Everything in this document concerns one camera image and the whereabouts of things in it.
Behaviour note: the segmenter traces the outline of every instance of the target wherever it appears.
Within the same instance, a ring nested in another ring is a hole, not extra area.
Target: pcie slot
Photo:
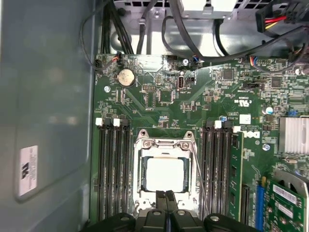
[[[112,150],[113,150],[113,125],[106,125],[105,140],[105,165],[106,165],[106,198],[105,198],[105,217],[112,216]]]
[[[126,212],[127,209],[127,198],[128,198],[128,166],[129,166],[129,146],[130,146],[130,135],[129,126],[124,125],[123,127],[123,187],[122,187],[122,212]]]
[[[240,207],[240,222],[243,224],[249,224],[249,195],[250,188],[247,185],[241,187],[241,207]]]
[[[256,189],[255,228],[259,231],[263,231],[264,192],[265,189],[258,185]]]
[[[104,200],[103,200],[103,186],[105,182],[104,178],[104,159],[105,159],[105,125],[100,128],[99,131],[99,166],[98,166],[98,221],[103,219],[103,208],[104,208]]]
[[[122,145],[122,126],[114,128],[114,163],[115,163],[115,181],[114,181],[114,215],[118,214],[120,209],[121,195],[121,145]]]

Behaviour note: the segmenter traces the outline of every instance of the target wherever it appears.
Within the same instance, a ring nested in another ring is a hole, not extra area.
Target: heatsink
[[[280,118],[279,151],[309,154],[309,117]]]

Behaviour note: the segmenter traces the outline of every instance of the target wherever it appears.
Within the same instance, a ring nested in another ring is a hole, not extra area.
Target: integrated circuit
[[[233,80],[233,70],[232,69],[224,69],[223,70],[223,79],[226,81]]]
[[[280,88],[281,87],[281,77],[272,77],[271,78],[271,87],[272,88]]]

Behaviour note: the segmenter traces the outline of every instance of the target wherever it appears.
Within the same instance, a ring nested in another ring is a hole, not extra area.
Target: white label
[[[290,202],[292,202],[292,203],[294,203],[294,204],[297,203],[297,197],[296,197],[296,196],[293,196],[292,194],[290,194],[289,192],[285,191],[284,189],[281,189],[281,188],[279,188],[278,186],[273,185],[273,191],[274,191],[276,194],[278,194],[278,195],[284,197],[284,198],[287,199],[288,201],[290,201]]]
[[[259,131],[243,131],[244,138],[256,138],[259,139],[261,134]]]
[[[19,196],[36,188],[37,166],[38,146],[30,146],[21,149],[19,163]]]
[[[239,124],[251,124],[251,115],[239,115]]]
[[[240,107],[249,107],[252,101],[248,100],[234,100],[234,103],[238,103]]]
[[[293,219],[293,212],[291,210],[288,210],[283,205],[278,203],[278,209],[282,212],[284,212],[287,216],[289,216],[291,219]]]

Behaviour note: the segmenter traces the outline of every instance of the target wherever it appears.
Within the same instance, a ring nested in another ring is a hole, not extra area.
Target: capacitor
[[[222,122],[226,122],[227,121],[227,117],[226,116],[220,116],[219,120],[221,120]]]
[[[272,115],[274,113],[274,109],[272,107],[263,107],[262,113],[264,115]]]
[[[130,69],[122,69],[117,75],[117,81],[124,88],[132,87],[135,83],[135,75]]]

